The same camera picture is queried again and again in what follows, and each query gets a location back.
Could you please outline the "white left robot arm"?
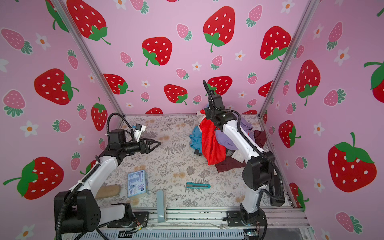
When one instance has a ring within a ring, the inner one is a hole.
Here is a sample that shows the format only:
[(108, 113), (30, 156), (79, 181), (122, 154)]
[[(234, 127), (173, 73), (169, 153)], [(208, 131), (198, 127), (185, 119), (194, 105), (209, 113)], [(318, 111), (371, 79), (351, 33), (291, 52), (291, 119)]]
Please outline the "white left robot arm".
[(116, 129), (107, 133), (108, 145), (96, 156), (96, 164), (70, 190), (59, 192), (54, 198), (56, 239), (63, 234), (99, 231), (100, 227), (111, 222), (130, 225), (135, 222), (135, 214), (130, 204), (113, 204), (100, 208), (96, 195), (109, 175), (122, 163), (125, 157), (135, 153), (149, 154), (161, 143), (141, 138), (144, 126), (137, 125), (129, 131)]

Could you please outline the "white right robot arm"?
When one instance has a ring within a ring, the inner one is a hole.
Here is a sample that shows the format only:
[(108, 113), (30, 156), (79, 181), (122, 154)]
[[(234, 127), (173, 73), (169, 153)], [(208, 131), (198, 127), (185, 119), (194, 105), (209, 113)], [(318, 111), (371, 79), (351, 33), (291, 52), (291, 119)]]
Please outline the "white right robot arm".
[(208, 91), (208, 102), (209, 106), (205, 108), (207, 119), (230, 138), (246, 161), (242, 178), (248, 191), (240, 205), (240, 222), (245, 226), (266, 223), (267, 218), (260, 207), (263, 195), (272, 200), (284, 197), (283, 177), (275, 163), (275, 156), (262, 150), (248, 136), (241, 126), (241, 115), (226, 109), (220, 95)]

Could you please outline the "bright red cloth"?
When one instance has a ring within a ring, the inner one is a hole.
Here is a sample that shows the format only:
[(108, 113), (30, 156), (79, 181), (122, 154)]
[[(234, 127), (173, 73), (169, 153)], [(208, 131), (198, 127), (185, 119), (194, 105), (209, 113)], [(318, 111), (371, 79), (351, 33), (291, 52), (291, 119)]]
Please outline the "bright red cloth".
[(204, 118), (199, 127), (202, 130), (203, 156), (207, 159), (208, 165), (223, 162), (226, 159), (226, 148), (217, 141), (214, 123)]

